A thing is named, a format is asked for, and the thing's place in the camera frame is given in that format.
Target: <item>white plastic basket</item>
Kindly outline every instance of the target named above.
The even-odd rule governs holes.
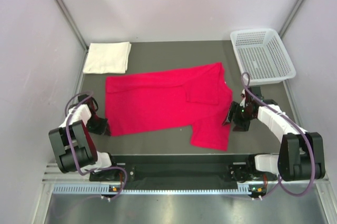
[[[278,83],[295,77],[294,65],[275,30],[234,31],[231,40],[241,74],[250,74],[251,86]]]

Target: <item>purple cable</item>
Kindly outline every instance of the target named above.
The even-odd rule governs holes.
[[[248,83],[247,85],[244,83],[244,75],[247,75],[248,76]],[[249,75],[248,72],[244,72],[242,75],[241,75],[241,82],[242,82],[242,85],[244,87],[244,89],[247,91],[247,93],[249,93],[255,100],[257,103],[259,103],[261,106],[265,106],[267,107],[269,110],[273,111],[274,113],[278,114],[279,112],[276,111],[274,108],[270,107],[268,104],[264,103],[263,101],[261,101],[259,98],[257,98],[250,90],[249,90],[249,83],[251,81],[251,76]],[[295,196],[295,197],[301,197],[301,196],[304,196],[306,195],[309,190],[311,189],[311,187],[313,186],[314,184],[314,180],[315,180],[315,160],[314,160],[314,153],[312,152],[312,149],[311,149],[311,145],[310,145],[310,142],[308,140],[308,138],[306,137],[306,135],[302,132],[302,130],[299,128],[299,126],[297,126],[296,123],[294,123],[290,118],[288,118],[287,116],[283,115],[283,114],[280,114],[280,116],[285,119],[290,125],[292,125],[300,134],[301,136],[303,137],[304,141],[305,141],[305,144],[308,148],[308,152],[309,152],[309,156],[310,156],[310,163],[311,163],[311,175],[310,175],[310,180],[309,180],[309,183],[308,183],[308,186],[306,187],[306,189],[299,193],[299,194],[295,194],[291,191],[289,191],[288,189],[286,189],[286,187],[282,184],[282,178],[280,175],[278,175],[277,179],[278,179],[278,183],[277,185],[280,185],[281,188],[289,195],[291,196]]]
[[[77,110],[77,109],[80,107],[80,105],[82,105],[82,104],[85,103],[88,99],[90,99],[90,98],[93,96],[94,92],[93,92],[93,91],[85,91],[85,92],[76,94],[74,97],[72,97],[72,98],[68,101],[68,103],[67,103],[67,105],[66,105],[66,107],[65,107],[65,115],[66,115],[66,116],[67,116],[68,106],[69,106],[69,104],[71,103],[71,101],[72,101],[74,98],[76,98],[77,96],[83,95],[83,94],[87,94],[88,97],[86,97],[85,99],[81,100],[81,101],[75,106],[74,110]],[[73,117],[73,114],[70,114],[69,117],[68,117],[68,119],[67,119],[67,121],[66,121],[65,130],[66,130],[68,142],[69,142],[69,145],[70,145],[70,149],[71,149],[71,151],[72,151],[72,155],[73,155],[73,158],[74,158],[74,162],[75,162],[76,169],[77,169],[77,171],[78,171],[79,174],[81,174],[82,176],[85,176],[85,175],[87,175],[88,173],[90,173],[90,172],[92,172],[92,171],[97,171],[97,169],[91,169],[91,170],[89,170],[89,171],[87,171],[87,172],[82,172],[82,171],[81,171],[80,165],[79,165],[78,160],[77,160],[77,157],[76,157],[74,145],[73,145],[73,142],[72,142],[72,139],[71,139],[71,136],[70,136],[69,124],[70,124],[70,121],[71,121],[72,117]],[[98,169],[98,170],[100,170],[100,171],[102,171],[102,170],[121,170],[121,171],[124,173],[124,175],[125,175],[125,177],[124,177],[124,182],[123,182],[123,184],[121,185],[121,188],[120,188],[120,190],[118,191],[118,193],[115,194],[115,195],[111,198],[111,200],[114,200],[114,199],[116,199],[117,197],[119,197],[119,196],[121,195],[121,192],[124,190],[124,187],[125,187],[126,182],[127,182],[127,172],[126,172],[126,170],[123,169],[122,167],[117,167],[117,166],[111,166],[111,167],[107,167],[107,168],[101,168],[101,169]],[[74,208],[76,208],[78,205],[80,205],[81,203],[83,203],[84,201],[86,201],[86,200],[88,200],[88,199],[91,199],[91,198],[96,198],[96,197],[100,197],[100,196],[98,196],[98,195],[89,196],[89,197],[87,197],[87,198],[85,198],[85,199],[79,201],[78,203],[76,203],[76,204],[73,205],[72,207],[70,207],[69,210],[68,210],[66,213],[62,214],[61,216],[56,216],[56,217],[57,217],[57,218],[62,218],[62,217],[64,217],[67,213],[71,212]]]

